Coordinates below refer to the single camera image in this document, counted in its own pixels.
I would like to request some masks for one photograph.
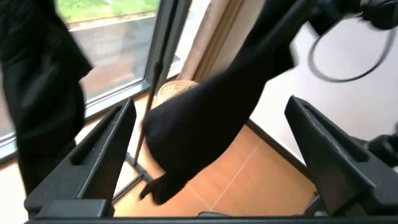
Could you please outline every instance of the baseboard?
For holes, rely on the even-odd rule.
[[[303,165],[296,157],[294,157],[284,146],[279,144],[273,137],[269,136],[262,128],[260,128],[254,121],[249,119],[246,125],[256,133],[262,140],[264,140],[270,147],[275,149],[284,159],[291,163],[298,171],[300,171],[306,178],[309,178],[307,167]]]

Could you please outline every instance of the metal stand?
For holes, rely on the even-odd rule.
[[[160,75],[163,72],[165,51],[167,48],[167,43],[169,42],[169,39],[170,39],[170,33],[172,30],[172,24],[173,24],[173,20],[175,18],[176,10],[177,10],[177,4],[174,4],[172,6],[172,10],[170,13],[171,21],[169,21],[169,23],[167,24],[167,28],[165,31],[165,38],[163,39],[163,44],[162,44],[162,48],[160,50],[159,59],[154,65],[154,77],[152,80],[152,85],[150,86],[148,101],[147,101],[145,113],[144,113],[142,120],[145,119],[146,114],[152,107],[152,102],[154,101],[155,92],[156,92],[156,86],[160,80]],[[136,178],[134,178],[130,183],[128,183],[125,187],[123,187],[123,189],[120,190],[113,197],[112,202],[117,201],[122,195],[124,195],[131,187],[135,186],[140,180],[144,179],[146,182],[151,182],[153,180],[152,177],[146,172],[146,170],[138,164],[138,157],[139,157],[139,153],[141,151],[141,146],[142,146],[143,141],[144,141],[144,133],[141,131],[140,135],[139,135],[139,139],[138,139],[136,155],[133,158],[133,157],[131,157],[130,153],[127,152],[127,154],[126,154],[126,161],[130,164],[130,166],[132,166],[132,168],[134,168],[134,170],[136,170],[138,172],[138,176]]]

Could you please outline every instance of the lawn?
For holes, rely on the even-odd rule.
[[[156,10],[159,0],[57,0],[58,12],[67,22]]]

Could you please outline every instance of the wicker basket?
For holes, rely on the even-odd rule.
[[[197,85],[198,83],[190,80],[175,80],[164,84],[156,95],[156,106]]]

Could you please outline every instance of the black fabric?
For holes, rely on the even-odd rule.
[[[0,62],[29,194],[73,149],[85,114],[79,81],[91,65],[53,0],[0,1]]]
[[[289,44],[316,2],[267,0],[225,71],[149,111],[142,131],[165,174],[148,183],[141,198],[152,194],[155,203],[165,203],[225,152],[266,82],[294,66]]]

